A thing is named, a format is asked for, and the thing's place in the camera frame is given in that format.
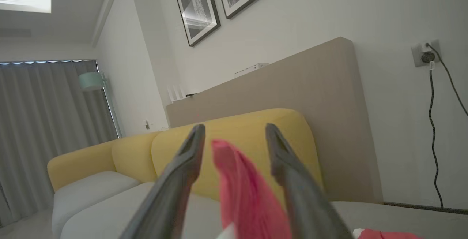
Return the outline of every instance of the sofa armrest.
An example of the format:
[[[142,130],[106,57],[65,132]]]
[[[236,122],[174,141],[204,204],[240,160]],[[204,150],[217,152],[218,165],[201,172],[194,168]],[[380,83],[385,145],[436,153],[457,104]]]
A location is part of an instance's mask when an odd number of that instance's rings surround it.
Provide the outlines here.
[[[115,140],[112,140],[51,159],[47,172],[54,191],[99,172],[115,172],[112,160],[114,143]]]

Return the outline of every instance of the white power strip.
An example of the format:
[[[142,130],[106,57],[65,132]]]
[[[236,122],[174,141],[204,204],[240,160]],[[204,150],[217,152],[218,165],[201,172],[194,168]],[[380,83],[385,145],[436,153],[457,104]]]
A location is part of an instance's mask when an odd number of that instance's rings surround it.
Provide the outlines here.
[[[265,67],[267,65],[268,65],[268,63],[257,63],[257,64],[252,65],[251,67],[246,68],[246,69],[244,69],[242,71],[236,72],[234,74],[234,78],[237,78],[237,77],[242,76],[244,74],[248,74],[249,72],[253,72],[254,70],[258,70],[258,69],[263,68],[263,67]]]

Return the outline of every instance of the red cloth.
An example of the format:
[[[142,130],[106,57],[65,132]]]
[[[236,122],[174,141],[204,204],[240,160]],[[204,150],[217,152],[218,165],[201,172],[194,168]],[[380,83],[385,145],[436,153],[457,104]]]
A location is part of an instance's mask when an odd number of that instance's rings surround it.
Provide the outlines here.
[[[224,229],[234,223],[239,239],[291,239],[286,213],[252,162],[226,141],[211,145]]]
[[[365,229],[358,239],[421,239],[420,237],[406,232],[379,232]]]

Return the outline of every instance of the green lampshade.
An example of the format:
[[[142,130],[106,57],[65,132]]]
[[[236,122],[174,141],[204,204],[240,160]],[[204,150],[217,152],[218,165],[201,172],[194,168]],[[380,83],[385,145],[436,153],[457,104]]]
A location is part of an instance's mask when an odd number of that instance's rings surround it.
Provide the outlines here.
[[[104,80],[98,72],[87,72],[78,76],[83,91],[94,91],[104,88]]]

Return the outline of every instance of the curtain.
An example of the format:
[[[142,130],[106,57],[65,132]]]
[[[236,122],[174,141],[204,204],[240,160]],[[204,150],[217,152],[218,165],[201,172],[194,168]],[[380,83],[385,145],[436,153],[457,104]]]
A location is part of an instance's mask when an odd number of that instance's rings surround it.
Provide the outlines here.
[[[117,138],[103,90],[78,76],[95,61],[0,65],[0,222],[48,208],[50,159]]]

